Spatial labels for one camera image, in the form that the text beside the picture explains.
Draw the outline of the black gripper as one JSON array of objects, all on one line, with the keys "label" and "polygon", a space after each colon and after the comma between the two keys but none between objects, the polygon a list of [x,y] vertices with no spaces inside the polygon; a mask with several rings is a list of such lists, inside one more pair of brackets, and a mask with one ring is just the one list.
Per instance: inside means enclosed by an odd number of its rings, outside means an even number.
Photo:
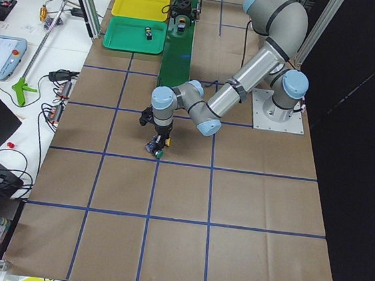
[{"label": "black gripper", "polygon": [[173,0],[170,6],[170,17],[176,22],[178,16],[186,16],[190,23],[196,21],[196,4],[192,0]]},{"label": "black gripper", "polygon": [[157,135],[153,137],[153,152],[158,153],[163,149],[164,146],[170,147],[171,145],[171,131],[173,129],[173,121],[168,125],[160,125],[157,124],[154,120],[153,108],[151,106],[145,108],[141,112],[141,116],[139,118],[139,124],[145,126],[147,123],[150,123],[155,127],[155,131]]}]

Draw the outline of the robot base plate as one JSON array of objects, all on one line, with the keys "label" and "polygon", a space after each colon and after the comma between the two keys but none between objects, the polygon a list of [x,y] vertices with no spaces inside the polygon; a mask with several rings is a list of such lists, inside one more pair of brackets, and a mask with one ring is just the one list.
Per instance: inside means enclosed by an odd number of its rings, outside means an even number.
[{"label": "robot base plate", "polygon": [[302,109],[297,101],[293,109],[280,109],[273,102],[273,90],[252,91],[253,129],[304,135]]}]

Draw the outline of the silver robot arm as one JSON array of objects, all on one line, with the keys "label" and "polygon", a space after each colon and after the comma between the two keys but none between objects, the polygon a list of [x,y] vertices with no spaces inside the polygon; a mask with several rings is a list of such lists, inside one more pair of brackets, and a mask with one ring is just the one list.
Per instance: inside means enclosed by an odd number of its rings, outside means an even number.
[{"label": "silver robot arm", "polygon": [[155,127],[156,135],[145,145],[155,158],[169,146],[175,110],[186,110],[199,132],[209,137],[221,128],[224,114],[245,102],[261,81],[267,81],[274,90],[265,113],[272,121],[286,121],[308,91],[306,75],[287,64],[307,32],[303,5],[296,0],[244,0],[243,9],[250,16],[253,30],[263,37],[262,46],[218,92],[204,101],[204,89],[197,80],[174,87],[157,86],[152,91],[151,105],[142,111],[139,123]]},{"label": "silver robot arm", "polygon": [[173,0],[170,17],[176,21],[178,16],[187,17],[191,23],[197,21],[202,10],[202,0]]}]

